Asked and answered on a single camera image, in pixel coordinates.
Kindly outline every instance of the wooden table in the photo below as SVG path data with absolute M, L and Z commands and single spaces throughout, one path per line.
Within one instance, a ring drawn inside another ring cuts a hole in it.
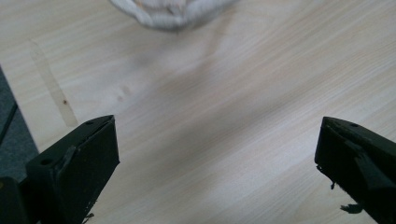
M 179 34 L 105 0 L 2 0 L 0 29 L 39 150 L 116 116 L 90 223 L 374 223 L 314 153 L 323 116 L 396 140 L 394 0 L 243 0 Z

